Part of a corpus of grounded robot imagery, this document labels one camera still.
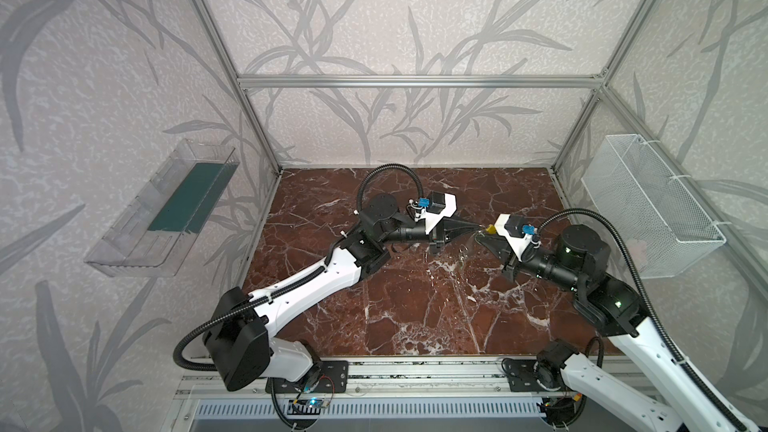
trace mounting plate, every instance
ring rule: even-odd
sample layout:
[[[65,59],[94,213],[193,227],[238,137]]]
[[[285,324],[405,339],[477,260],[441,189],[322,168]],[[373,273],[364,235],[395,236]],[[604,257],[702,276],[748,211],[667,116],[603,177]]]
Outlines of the mounting plate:
[[[535,359],[510,359],[512,360],[515,371],[513,376],[507,376],[510,392],[545,392],[551,391],[543,388],[536,380]],[[561,378],[558,378],[558,385],[562,390],[564,384]]]

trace clear plastic tray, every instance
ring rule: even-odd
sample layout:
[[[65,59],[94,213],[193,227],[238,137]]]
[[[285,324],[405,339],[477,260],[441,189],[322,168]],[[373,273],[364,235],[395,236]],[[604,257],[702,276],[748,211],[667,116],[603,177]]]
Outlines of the clear plastic tray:
[[[183,139],[85,262],[111,277],[176,275],[239,164],[232,146]]]

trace white perforated panel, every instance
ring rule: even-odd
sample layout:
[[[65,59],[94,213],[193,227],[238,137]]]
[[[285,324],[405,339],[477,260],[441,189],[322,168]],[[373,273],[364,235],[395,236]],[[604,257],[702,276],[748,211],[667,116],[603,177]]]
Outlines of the white perforated panel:
[[[352,418],[535,418],[541,398],[337,398],[321,417]],[[286,415],[289,401],[280,399]],[[195,419],[274,418],[270,399],[201,400]]]

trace black motor housing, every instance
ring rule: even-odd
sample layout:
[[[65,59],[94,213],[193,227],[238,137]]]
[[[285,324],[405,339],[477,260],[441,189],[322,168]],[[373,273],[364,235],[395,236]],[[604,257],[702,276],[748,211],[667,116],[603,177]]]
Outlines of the black motor housing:
[[[212,318],[224,315],[248,302],[250,297],[235,287],[221,296]],[[270,342],[264,323],[253,309],[221,322],[203,335],[203,344],[230,392],[261,377],[270,364]]]

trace black mounting bracket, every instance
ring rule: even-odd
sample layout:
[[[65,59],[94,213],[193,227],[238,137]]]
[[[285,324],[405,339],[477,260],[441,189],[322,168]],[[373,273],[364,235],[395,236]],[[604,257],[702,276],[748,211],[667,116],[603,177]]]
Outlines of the black mounting bracket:
[[[507,376],[510,392],[552,392],[565,386],[562,379],[558,377],[557,387],[552,387],[550,390],[543,388],[536,375],[536,359],[507,357],[504,359],[502,368]]]

